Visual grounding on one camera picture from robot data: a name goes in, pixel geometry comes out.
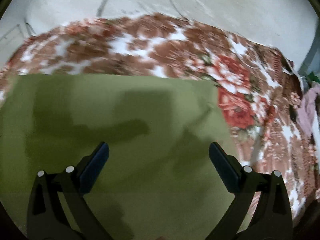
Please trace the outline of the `green hooded jacket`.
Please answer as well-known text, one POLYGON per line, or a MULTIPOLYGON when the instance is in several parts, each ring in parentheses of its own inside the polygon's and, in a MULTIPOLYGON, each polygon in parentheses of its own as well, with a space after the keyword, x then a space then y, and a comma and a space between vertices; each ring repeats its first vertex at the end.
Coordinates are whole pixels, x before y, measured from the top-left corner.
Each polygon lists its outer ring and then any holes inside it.
POLYGON ((208 149, 236 146, 209 81, 26 75, 1 107, 1 202, 26 230, 37 172, 110 157, 85 200, 114 239, 205 239, 233 200, 208 149))

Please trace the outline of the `pink cloth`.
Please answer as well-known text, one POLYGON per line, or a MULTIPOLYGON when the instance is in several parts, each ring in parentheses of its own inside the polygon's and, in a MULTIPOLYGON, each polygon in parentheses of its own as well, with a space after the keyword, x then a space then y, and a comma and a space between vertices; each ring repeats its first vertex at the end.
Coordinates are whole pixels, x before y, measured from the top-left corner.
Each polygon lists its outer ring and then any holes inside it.
POLYGON ((300 107, 297 110, 297 123, 308 137, 312 136, 312 124, 315 118, 316 99, 319 96, 319 83, 314 82, 312 87, 303 95, 300 107))

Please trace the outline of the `floral brown bed blanket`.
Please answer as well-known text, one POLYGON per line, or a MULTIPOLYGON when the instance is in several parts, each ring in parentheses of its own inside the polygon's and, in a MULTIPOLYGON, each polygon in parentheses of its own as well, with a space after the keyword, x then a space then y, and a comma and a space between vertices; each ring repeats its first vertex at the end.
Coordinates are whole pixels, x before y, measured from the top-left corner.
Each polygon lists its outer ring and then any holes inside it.
POLYGON ((319 200, 316 149, 297 113, 302 84, 277 48, 163 14, 84 19, 26 39, 1 70, 1 102, 13 76, 57 73, 209 80, 240 163, 283 173, 294 224, 319 200))

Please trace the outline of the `metal bunk bed frame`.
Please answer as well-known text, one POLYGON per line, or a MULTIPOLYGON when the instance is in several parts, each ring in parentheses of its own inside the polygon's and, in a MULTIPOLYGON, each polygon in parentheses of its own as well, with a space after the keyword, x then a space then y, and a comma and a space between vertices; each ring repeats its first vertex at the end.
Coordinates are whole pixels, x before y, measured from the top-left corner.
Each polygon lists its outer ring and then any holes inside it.
POLYGON ((307 76, 311 72, 319 74, 319 32, 316 33, 308 54, 306 55, 298 73, 307 76))

